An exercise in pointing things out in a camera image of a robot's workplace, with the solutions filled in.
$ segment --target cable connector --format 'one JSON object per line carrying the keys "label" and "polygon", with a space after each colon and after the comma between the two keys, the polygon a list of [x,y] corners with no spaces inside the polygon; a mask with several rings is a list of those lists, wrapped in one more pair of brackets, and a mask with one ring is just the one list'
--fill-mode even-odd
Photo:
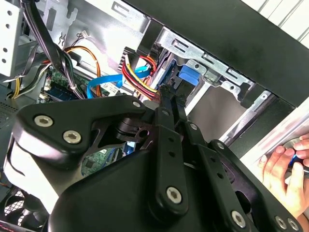
{"label": "cable connector", "polygon": [[82,36],[83,36],[84,39],[87,39],[87,38],[89,37],[87,31],[85,31],[85,30],[83,30],[83,31],[81,32],[81,34],[82,34]]}
{"label": "cable connector", "polygon": [[70,86],[70,88],[72,89],[72,90],[75,90],[75,89],[77,89],[77,85],[75,84],[75,86]]}

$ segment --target white connector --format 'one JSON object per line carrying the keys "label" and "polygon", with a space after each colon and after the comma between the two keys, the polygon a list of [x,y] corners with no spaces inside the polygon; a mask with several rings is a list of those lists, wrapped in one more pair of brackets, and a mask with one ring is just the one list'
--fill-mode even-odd
{"label": "white connector", "polygon": [[81,34],[82,34],[82,36],[83,36],[84,39],[87,39],[87,38],[89,37],[87,31],[85,31],[85,30],[83,30],[83,31],[81,32]]}

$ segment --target black plastic part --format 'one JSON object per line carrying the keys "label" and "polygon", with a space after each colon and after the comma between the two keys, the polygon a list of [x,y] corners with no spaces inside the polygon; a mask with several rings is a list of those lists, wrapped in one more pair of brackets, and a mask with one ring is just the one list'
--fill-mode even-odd
{"label": "black plastic part", "polygon": [[309,96],[309,50],[242,1],[125,2],[291,105]]}
{"label": "black plastic part", "polygon": [[[149,208],[162,223],[171,224],[188,211],[188,196],[183,170],[180,136],[174,131],[173,114],[167,108],[155,110],[154,128],[142,149],[151,150],[149,174]],[[167,197],[169,187],[181,194],[181,202],[173,203]]]}
{"label": "black plastic part", "polygon": [[[13,130],[18,145],[61,168],[78,168],[88,147],[95,151],[100,145],[115,147],[123,142],[118,134],[124,121],[134,127],[138,120],[147,119],[148,124],[152,118],[139,150],[75,183],[60,196],[48,231],[294,231],[290,226],[286,230],[279,227],[275,216],[286,224],[293,216],[232,151],[218,145],[218,140],[206,143],[199,128],[185,120],[183,101],[166,88],[160,92],[161,104],[154,117],[131,96],[42,104],[20,111]],[[33,122],[42,112],[53,118],[52,126],[40,128]],[[121,133],[130,132],[131,126],[120,129]],[[81,143],[63,143],[66,130],[77,130]],[[169,197],[169,187],[181,193],[180,201]],[[244,228],[235,223],[233,211],[244,218]]]}
{"label": "black plastic part", "polygon": [[244,156],[261,139],[284,120],[294,107],[281,99],[275,99],[258,118],[248,123],[241,135],[229,146],[238,158]]}
{"label": "black plastic part", "polygon": [[[97,152],[105,145],[123,143],[110,140],[114,134],[113,130],[107,131],[110,126],[124,117],[139,118],[144,113],[145,106],[132,96],[30,105],[18,112],[13,134],[16,142],[31,154],[58,168],[73,169],[88,153]],[[49,116],[54,124],[48,128],[37,126],[34,118],[39,115]],[[69,144],[63,139],[63,133],[70,130],[80,133],[80,143]]]}
{"label": "black plastic part", "polygon": [[265,91],[264,88],[262,88],[260,85],[255,84],[253,88],[245,93],[247,93],[243,99],[240,101],[240,105],[246,109],[249,109],[253,103],[256,101],[256,99]]}
{"label": "black plastic part", "polygon": [[242,83],[241,85],[240,85],[240,93],[238,94],[238,96],[237,96],[237,100],[240,102],[240,103],[242,103],[243,101],[244,101],[244,98],[245,98],[245,96],[246,96],[246,94],[247,94],[247,92],[248,92],[248,89],[250,88],[251,86],[248,84],[248,83]]}
{"label": "black plastic part", "polygon": [[137,53],[141,56],[148,56],[150,55],[151,49],[159,36],[163,26],[158,22],[154,21],[153,19],[150,20],[150,24],[144,34],[143,39],[137,49]]}

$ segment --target fan grille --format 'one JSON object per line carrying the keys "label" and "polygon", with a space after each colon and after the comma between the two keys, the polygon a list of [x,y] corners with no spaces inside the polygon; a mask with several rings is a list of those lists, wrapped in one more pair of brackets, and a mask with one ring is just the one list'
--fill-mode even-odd
{"label": "fan grille", "polygon": [[[20,197],[24,197],[23,193],[21,191],[18,191],[17,194],[15,194],[15,196],[20,196]],[[15,202],[14,204],[12,205],[9,205],[7,207],[4,208],[4,213],[5,215],[7,216],[10,212],[16,210],[16,209],[20,209],[23,207],[23,204],[24,204],[24,201],[19,201],[19,202]],[[21,222],[23,220],[25,216],[21,216],[19,219],[18,219],[18,225],[20,226],[21,225]]]}

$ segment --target cooling fan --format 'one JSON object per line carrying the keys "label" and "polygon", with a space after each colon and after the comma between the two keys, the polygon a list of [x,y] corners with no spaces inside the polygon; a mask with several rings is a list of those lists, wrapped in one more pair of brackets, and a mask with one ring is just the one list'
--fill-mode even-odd
{"label": "cooling fan", "polygon": [[40,232],[48,219],[48,213],[41,201],[13,187],[0,202],[0,219],[8,223]]}

